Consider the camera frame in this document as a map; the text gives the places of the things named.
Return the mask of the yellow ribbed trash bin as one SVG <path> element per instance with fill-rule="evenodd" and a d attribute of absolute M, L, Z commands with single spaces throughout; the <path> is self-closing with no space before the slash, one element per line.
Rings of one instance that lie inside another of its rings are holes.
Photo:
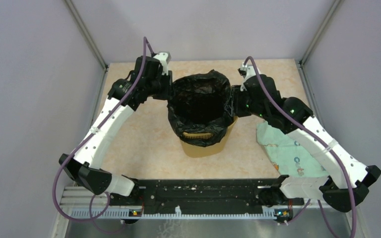
<path fill-rule="evenodd" d="M 225 148 L 237 120 L 238 117 L 234 116 L 233 122 L 225 129 L 225 134 L 221 138 L 216 138 L 211 132 L 183 132 L 185 140 L 180 139 L 180 143 L 184 153 L 191 158 L 202 158 L 220 153 Z"/>

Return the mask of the black plastic trash bag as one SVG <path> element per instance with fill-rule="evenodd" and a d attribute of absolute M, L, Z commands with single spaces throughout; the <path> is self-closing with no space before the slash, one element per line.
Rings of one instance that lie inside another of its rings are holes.
<path fill-rule="evenodd" d="M 231 94 L 229 79 L 211 70 L 179 78 L 173 82 L 174 96 L 168 100 L 168 121 L 173 132 L 183 139 L 183 132 L 225 134 L 233 122 L 228 112 Z"/>

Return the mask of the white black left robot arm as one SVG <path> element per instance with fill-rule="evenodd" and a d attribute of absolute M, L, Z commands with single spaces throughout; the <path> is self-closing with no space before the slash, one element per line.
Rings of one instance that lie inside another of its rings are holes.
<path fill-rule="evenodd" d="M 115 176 L 101 167 L 121 126 L 147 98 L 168 100 L 173 96 L 170 59 L 169 52 L 140 56 L 134 70 L 112 84 L 100 114 L 63 168 L 70 179 L 95 195 L 118 194 L 127 205 L 138 201 L 139 191 L 132 179 Z"/>

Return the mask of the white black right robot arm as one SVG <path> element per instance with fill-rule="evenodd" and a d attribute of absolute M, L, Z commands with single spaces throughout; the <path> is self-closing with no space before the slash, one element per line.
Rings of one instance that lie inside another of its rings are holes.
<path fill-rule="evenodd" d="M 320 124 L 313 111 L 296 97 L 282 98 L 274 80 L 264 74 L 252 76 L 231 88 L 236 116 L 257 116 L 295 140 L 327 175 L 318 178 L 282 175 L 271 198 L 285 204 L 290 198 L 321 200 L 339 212 L 349 212 L 361 204 L 370 186 L 381 176 L 376 165 L 366 166 L 347 152 Z"/>

